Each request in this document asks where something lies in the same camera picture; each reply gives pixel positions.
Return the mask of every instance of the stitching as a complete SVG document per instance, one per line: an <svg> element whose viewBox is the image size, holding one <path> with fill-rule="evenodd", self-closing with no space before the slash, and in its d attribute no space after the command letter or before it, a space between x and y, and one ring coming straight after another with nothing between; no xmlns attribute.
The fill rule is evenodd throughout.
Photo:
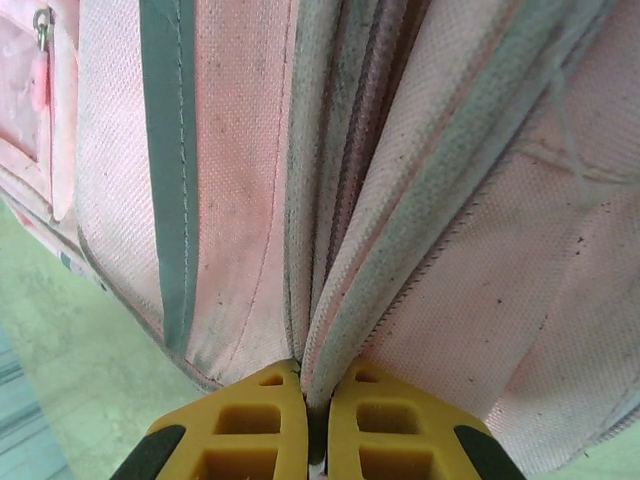
<svg viewBox="0 0 640 480"><path fill-rule="evenodd" d="M420 168L424 165L430 153L434 149L434 146L440 140L443 132L449 127L451 117L456 112L458 107L464 103L466 100L466 96L468 92L473 88L474 82L477 77L482 73L483 69L491 60L491 55L493 54L496 47L504 38L507 30L511 26L512 20L515 17L518 8L520 7L521 0L513 0L507 7L506 12L503 18L500 20L498 25L494 30L493 37L488 42L487 46L484 48L482 55L479 56L479 59L476 60L475 64L471 68L471 73L468 75L466 81L463 82L461 87L453 94L452 100L447 105L446 109L442 113L442 119L439 120L439 124L434 130L434 132L429 136L429 138L424 142L424 147L422 149L421 154L419 155L419 161L416 162L416 165L412 168L411 172L407 176L407 178L403 181L401 186L401 191L396 195L393 205L388 209L388 211L383 215L383 218L376 221L376 226L371 232L370 237L367 239L366 243L362 246L360 252L358 252L351 266L347 270L346 279L343 282L340 282L338 287L338 291L342 292L342 295L335 295L334 298L326 308L326 313L324 318L320 322L320 325L317 326L313 331L309 332L309 339L307 340L307 344L311 345L309 348L309 355L305 356L303 360L302 366L302 376L303 378L303 389L308 391L308 388L311 385L311 377L313 375L312 372L316 370L316 366L320 359L321 349L317 348L316 345L319 343L319 340L323 342L326 341L327 336L329 334L329 330L333 324L333 320L337 312L340 310L345 298L345 293L351 290L355 278L360 271L360 268L364 264L364 260L367 255L371 251L371 247L375 245L376 241L382 234L384 230L384 226L386 225L389 217L395 212L398 204L404 197L405 193L410 189L413 181L418 175Z"/></svg>
<svg viewBox="0 0 640 480"><path fill-rule="evenodd" d="M184 269L182 271L182 319L180 325L180 343L184 338L185 320L186 320L186 298L187 298L187 271L189 269L189 209L188 209L188 191L187 191L187 157L184 146L184 67L182 64L182 14L180 12L179 0L174 0L173 5L176 9L176 35L178 40L178 102L179 120L180 120L180 161L182 163L182 206L184 211Z"/></svg>
<svg viewBox="0 0 640 480"><path fill-rule="evenodd" d="M288 13L287 13L287 18L289 19L287 22L287 28L285 30L285 34L284 34L284 51L283 51L283 62L282 62L282 77L281 77L281 85L282 88L280 90L280 108L279 108L279 112L278 115L280 117L280 122L278 124L278 140L276 142L276 158L279 155L280 152L280 145L281 145L281 140L282 140L282 125L284 123L284 100L285 100L285 88L286 88L286 77L287 77L287 65L289 63L289 59L287 57L287 49L289 46L289 33L291 30L291 11L292 11L292 7L291 7L292 2L289 1L289 6L288 6ZM238 350L240 349L240 343L242 342L242 337L244 337L244 333L247 329L247 324L249 323L249 319L251 318L251 314L253 313L253 309L255 307L255 303L256 303L256 295L258 294L258 286L260 285L260 280L262 280L262 273L264 271L264 264L267 258L267 252L269 251L269 245L271 244L271 235L273 233L273 218L274 218L274 214L273 212L275 211L275 201L276 201L276 195L275 195L275 191L276 191L276 179L279 176L279 170L280 170L280 162L276 162L276 168L275 168L275 172L274 172L274 176L273 176L273 189L271 190L271 219L270 219L270 223L269 223L269 233L267 234L267 242L266 245L264 247L264 251L262 252L262 260L260 262L260 270L258 272L258 280L256 281L256 286L253 290L253 296L251 297L251 306L249 307L249 314L247 315L247 319L245 320L245 322L242 325L242 331L240 332L240 335L238 336L238 341L236 342L236 346L233 349L233 353L231 354L231 356L229 357L229 361L227 362L226 367L224 368L224 373L226 373L226 371L229 369L229 365L231 365L231 362L233 361L234 357L236 356L236 353L238 353ZM220 376L218 378L218 381L222 381L222 377L223 377L223 373L220 373Z"/></svg>

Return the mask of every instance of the pink tassel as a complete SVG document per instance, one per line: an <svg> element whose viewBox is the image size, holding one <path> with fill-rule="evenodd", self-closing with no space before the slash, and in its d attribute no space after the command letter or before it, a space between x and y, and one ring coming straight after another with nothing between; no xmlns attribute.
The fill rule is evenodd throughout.
<svg viewBox="0 0 640 480"><path fill-rule="evenodd" d="M31 105L42 112L49 104L49 54L38 52L31 65Z"/></svg>

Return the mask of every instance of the black rubber grip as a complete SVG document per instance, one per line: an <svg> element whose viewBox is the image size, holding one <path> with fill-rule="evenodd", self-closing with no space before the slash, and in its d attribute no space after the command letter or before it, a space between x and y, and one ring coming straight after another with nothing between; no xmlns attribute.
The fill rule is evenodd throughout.
<svg viewBox="0 0 640 480"><path fill-rule="evenodd" d="M171 425L144 437L111 480L154 480L186 431L182 425Z"/></svg>
<svg viewBox="0 0 640 480"><path fill-rule="evenodd" d="M526 480L495 438L468 425L453 430L482 480Z"/></svg>

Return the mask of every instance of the zipper teeth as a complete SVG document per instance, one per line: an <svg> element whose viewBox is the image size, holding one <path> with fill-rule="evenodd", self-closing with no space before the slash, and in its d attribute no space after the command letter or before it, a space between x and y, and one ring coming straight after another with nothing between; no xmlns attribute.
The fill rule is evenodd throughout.
<svg viewBox="0 0 640 480"><path fill-rule="evenodd" d="M636 405L629 413L614 423L611 428L598 437L596 444L606 442L624 432L627 428L640 420L640 404Z"/></svg>
<svg viewBox="0 0 640 480"><path fill-rule="evenodd" d="M341 162L326 272L344 240L379 140L378 126L384 122L380 116L382 104L407 3L408 0L391 3L378 0L376 3Z"/></svg>

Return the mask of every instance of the floor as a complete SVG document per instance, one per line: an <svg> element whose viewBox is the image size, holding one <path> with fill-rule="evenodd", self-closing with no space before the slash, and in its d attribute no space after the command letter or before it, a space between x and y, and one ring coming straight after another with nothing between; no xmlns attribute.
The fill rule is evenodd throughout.
<svg viewBox="0 0 640 480"><path fill-rule="evenodd" d="M66 270L1 202L0 272L0 329L75 478L108 478L153 420L198 398L124 308ZM640 424L540 478L640 478L638 459ZM0 463L0 480L17 478L2 472Z"/></svg>
<svg viewBox="0 0 640 480"><path fill-rule="evenodd" d="M0 478L73 478L40 402L0 329Z"/></svg>

